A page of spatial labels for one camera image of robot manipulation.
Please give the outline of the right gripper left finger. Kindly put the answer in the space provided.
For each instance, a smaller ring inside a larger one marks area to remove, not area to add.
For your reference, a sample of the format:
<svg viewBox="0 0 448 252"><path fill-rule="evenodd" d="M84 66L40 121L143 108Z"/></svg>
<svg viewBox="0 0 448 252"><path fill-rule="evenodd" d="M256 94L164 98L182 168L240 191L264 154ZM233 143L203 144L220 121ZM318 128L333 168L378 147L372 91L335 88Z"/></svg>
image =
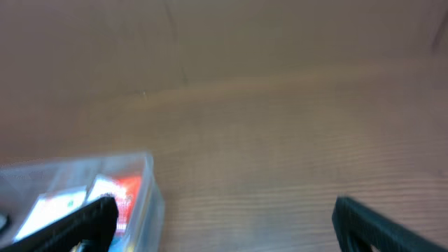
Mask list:
<svg viewBox="0 0 448 252"><path fill-rule="evenodd" d="M103 196L34 234L1 249L1 252L107 252L116 233L118 207L112 196Z"/></svg>

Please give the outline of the black bottle white cap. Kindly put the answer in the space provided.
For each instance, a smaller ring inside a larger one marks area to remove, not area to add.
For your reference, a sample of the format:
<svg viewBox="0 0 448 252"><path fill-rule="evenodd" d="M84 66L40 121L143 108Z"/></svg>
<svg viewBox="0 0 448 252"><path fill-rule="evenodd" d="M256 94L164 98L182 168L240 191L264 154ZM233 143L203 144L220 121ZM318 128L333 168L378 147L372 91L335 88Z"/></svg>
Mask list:
<svg viewBox="0 0 448 252"><path fill-rule="evenodd" d="M8 230L11 225L11 216L8 213L0 213L0 234Z"/></svg>

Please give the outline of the red Panadol box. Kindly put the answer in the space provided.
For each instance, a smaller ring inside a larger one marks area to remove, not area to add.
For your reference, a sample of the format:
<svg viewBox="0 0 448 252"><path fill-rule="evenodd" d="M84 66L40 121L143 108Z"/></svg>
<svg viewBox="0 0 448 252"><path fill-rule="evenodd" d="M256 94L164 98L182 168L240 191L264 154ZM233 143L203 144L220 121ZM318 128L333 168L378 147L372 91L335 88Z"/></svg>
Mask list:
<svg viewBox="0 0 448 252"><path fill-rule="evenodd" d="M91 203L105 195L113 196L118 207L115 236L122 237L130 222L140 186L140 176L111 178L99 174L96 176L85 202Z"/></svg>

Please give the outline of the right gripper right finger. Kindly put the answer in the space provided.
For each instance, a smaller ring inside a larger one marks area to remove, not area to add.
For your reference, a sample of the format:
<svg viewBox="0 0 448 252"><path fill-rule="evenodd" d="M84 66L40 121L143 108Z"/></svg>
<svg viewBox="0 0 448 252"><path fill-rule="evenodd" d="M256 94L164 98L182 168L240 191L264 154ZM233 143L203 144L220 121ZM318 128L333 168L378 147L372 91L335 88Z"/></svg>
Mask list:
<svg viewBox="0 0 448 252"><path fill-rule="evenodd" d="M447 252L350 197L338 197L332 224L343 252Z"/></svg>

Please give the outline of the blue yellow VapoDrops box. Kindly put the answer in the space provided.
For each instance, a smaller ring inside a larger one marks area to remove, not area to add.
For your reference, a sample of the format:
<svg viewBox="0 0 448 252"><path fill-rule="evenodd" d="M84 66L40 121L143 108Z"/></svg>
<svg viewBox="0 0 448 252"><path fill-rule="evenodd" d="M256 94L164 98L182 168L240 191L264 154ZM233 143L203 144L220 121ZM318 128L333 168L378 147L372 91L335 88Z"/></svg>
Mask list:
<svg viewBox="0 0 448 252"><path fill-rule="evenodd" d="M114 237L108 252L126 252L129 238L127 236Z"/></svg>

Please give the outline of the white blue Hansaplast box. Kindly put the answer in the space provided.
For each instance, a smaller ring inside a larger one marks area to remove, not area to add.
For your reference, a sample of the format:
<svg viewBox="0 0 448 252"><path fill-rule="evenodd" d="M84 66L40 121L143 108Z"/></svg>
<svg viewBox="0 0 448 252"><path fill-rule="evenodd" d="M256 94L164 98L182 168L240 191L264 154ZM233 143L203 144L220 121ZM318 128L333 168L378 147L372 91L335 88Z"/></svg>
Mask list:
<svg viewBox="0 0 448 252"><path fill-rule="evenodd" d="M86 195L86 186L40 194L13 241L18 242L78 210Z"/></svg>

